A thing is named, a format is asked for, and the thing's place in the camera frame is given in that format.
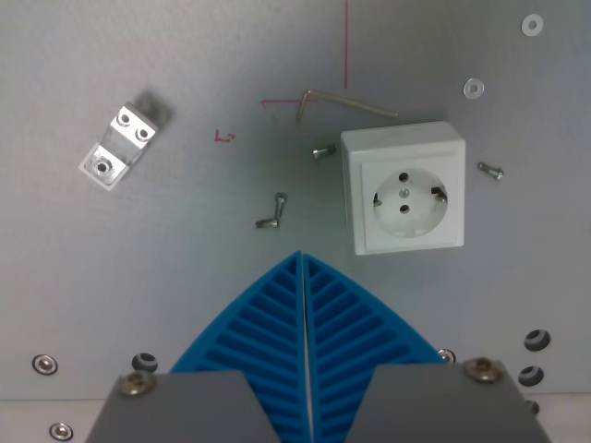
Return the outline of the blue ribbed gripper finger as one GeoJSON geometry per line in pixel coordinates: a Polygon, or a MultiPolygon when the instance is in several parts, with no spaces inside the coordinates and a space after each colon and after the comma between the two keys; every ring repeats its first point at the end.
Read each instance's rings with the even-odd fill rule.
{"type": "Polygon", "coordinates": [[[115,382],[90,442],[309,442],[302,256],[248,287],[167,374],[115,382]]]}
{"type": "Polygon", "coordinates": [[[500,361],[448,363],[341,272],[302,272],[315,441],[549,441],[500,361]]]}

